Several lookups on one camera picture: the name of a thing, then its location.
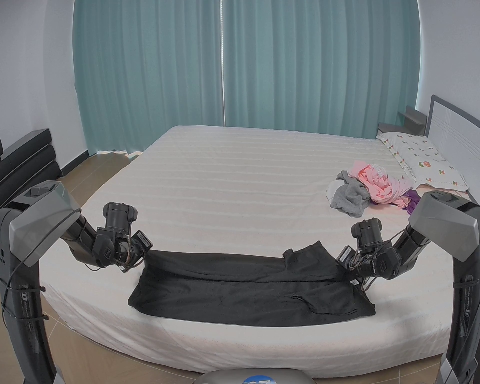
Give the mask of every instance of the gray cloth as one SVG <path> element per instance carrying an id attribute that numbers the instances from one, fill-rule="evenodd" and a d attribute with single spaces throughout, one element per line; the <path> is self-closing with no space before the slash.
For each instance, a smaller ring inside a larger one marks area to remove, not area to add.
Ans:
<path id="1" fill-rule="evenodd" d="M 330 206 L 348 213 L 350 217 L 361 217 L 370 202 L 368 190 L 360 181 L 349 177 L 347 171 L 341 171 L 337 179 L 345 184 L 337 188 Z"/>

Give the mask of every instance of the floor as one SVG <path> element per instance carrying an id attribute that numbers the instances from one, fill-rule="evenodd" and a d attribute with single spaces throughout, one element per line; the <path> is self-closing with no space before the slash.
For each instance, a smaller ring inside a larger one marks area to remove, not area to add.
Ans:
<path id="1" fill-rule="evenodd" d="M 127 166 L 132 159 L 123 154 L 95 155 L 60 180 L 82 206 L 102 184 Z M 152 364 L 108 349 L 71 330 L 43 300 L 48 341 L 55 363 L 67 384 L 191 384 L 199 373 Z M 413 361 L 399 367 L 366 375 L 315 379 L 320 384 L 432 384 L 440 356 Z M 2 383 L 23 380 L 7 330 L 0 322 L 0 372 Z"/>

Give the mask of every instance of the white bed sheet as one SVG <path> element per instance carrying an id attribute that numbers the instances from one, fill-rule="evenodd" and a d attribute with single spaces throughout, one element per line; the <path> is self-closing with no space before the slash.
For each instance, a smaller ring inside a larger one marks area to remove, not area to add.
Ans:
<path id="1" fill-rule="evenodd" d="M 84 205 L 103 226 L 110 201 L 138 209 L 154 248 L 281 257 L 320 240 L 335 257 L 355 246 L 358 221 L 332 209 L 327 184 L 353 160 L 403 170 L 378 140 L 304 132 L 207 126 L 174 127 L 105 183 Z M 393 205 L 369 206 L 387 239 L 408 222 Z M 196 323 L 137 312 L 127 299 L 141 267 L 89 271 L 57 241 L 40 261 L 53 308 L 81 334 L 131 356 L 207 372 L 288 367 L 312 377 L 356 375 L 445 351 L 452 314 L 452 258 L 430 244 L 415 267 L 368 291 L 376 315 L 344 323 L 265 328 Z"/>

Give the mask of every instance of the blue round logo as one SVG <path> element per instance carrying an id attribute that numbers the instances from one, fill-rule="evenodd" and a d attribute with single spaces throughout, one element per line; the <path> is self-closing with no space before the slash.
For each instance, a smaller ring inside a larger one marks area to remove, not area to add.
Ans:
<path id="1" fill-rule="evenodd" d="M 276 381 L 268 376 L 256 375 L 243 380 L 243 384 L 276 384 Z"/>

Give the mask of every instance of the teal curtain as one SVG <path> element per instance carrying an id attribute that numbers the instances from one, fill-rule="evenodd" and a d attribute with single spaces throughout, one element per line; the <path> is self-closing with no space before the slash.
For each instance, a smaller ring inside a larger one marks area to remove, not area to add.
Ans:
<path id="1" fill-rule="evenodd" d="M 75 87 L 89 153 L 223 125 L 218 0 L 76 0 Z"/>
<path id="2" fill-rule="evenodd" d="M 415 106 L 417 0 L 224 0 L 227 126 L 373 138 Z"/>

